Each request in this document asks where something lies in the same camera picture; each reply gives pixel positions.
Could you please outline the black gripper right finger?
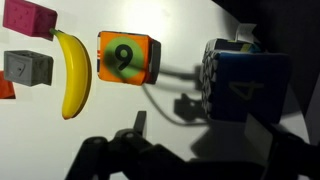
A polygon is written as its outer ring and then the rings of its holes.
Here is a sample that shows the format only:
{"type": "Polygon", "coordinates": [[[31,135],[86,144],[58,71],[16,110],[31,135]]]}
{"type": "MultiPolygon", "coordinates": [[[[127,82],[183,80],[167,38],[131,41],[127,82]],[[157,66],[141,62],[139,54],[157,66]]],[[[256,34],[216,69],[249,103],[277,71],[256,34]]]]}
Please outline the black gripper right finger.
{"type": "Polygon", "coordinates": [[[265,161],[261,180],[320,180],[320,146],[249,114],[245,136],[265,161]]]}

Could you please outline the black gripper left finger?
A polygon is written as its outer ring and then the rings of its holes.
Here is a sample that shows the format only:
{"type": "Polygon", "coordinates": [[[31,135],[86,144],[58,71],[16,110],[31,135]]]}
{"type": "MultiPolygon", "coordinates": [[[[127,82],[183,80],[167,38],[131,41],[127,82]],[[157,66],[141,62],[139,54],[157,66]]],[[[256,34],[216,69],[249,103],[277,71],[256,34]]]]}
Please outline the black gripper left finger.
{"type": "Polygon", "coordinates": [[[162,145],[153,145],[143,137],[147,112],[137,113],[132,128],[105,137],[83,141],[65,180],[109,180],[123,173],[129,180],[165,180],[183,176],[184,160],[162,145]]]}

